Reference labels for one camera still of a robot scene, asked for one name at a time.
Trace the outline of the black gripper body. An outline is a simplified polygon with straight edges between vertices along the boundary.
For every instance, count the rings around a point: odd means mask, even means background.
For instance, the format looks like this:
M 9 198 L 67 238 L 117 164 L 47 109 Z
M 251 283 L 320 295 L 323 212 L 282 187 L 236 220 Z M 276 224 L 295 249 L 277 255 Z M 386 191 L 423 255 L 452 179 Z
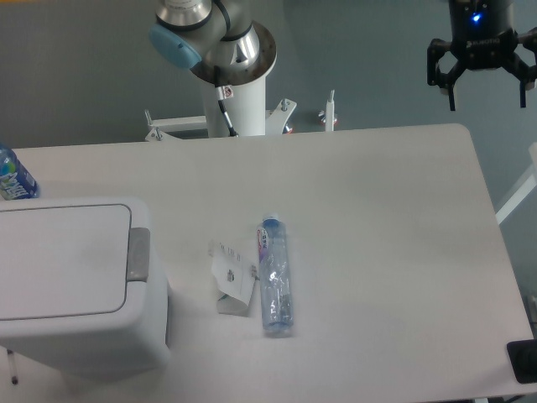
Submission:
M 518 46 L 513 1 L 450 1 L 450 52 L 465 70 L 497 69 Z

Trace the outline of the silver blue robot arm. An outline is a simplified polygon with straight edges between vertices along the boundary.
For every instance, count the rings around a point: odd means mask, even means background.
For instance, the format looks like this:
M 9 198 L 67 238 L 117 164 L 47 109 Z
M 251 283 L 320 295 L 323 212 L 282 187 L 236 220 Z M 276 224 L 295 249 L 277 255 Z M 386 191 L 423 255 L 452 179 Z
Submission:
M 516 49 L 536 51 L 536 31 L 514 28 L 512 1 L 451 1 L 451 40 L 431 40 L 426 81 L 456 108 L 455 86 L 465 71 L 503 69 L 519 82 L 519 102 L 536 84 L 536 67 Z M 248 1 L 158 1 L 149 40 L 170 64 L 213 86 L 247 84 L 272 70 L 276 44 L 253 21 Z

